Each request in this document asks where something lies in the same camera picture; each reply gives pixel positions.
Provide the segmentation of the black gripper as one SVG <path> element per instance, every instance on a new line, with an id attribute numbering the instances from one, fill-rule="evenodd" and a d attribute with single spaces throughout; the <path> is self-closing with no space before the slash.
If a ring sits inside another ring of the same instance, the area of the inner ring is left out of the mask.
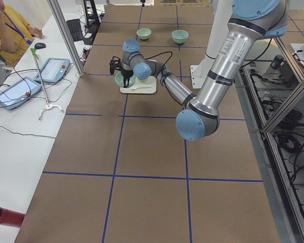
<path id="1" fill-rule="evenodd" d="M 130 78 L 134 75 L 134 72 L 133 70 L 126 70 L 123 67 L 120 67 L 120 72 L 123 76 L 124 88 L 126 88 L 127 86 L 129 86 Z"/>

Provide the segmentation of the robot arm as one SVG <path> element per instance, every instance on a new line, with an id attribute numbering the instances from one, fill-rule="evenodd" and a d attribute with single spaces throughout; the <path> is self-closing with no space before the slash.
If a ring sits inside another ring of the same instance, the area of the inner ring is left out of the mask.
<path id="1" fill-rule="evenodd" d="M 198 141 L 218 129 L 218 106 L 254 42 L 286 33 L 289 1 L 233 1 L 231 10 L 228 34 L 197 95 L 164 63 L 146 60 L 138 41 L 124 41 L 123 56 L 118 63 L 121 74 L 125 79 L 134 75 L 140 80 L 153 76 L 168 90 L 184 107 L 176 117 L 176 128 L 185 140 Z"/>

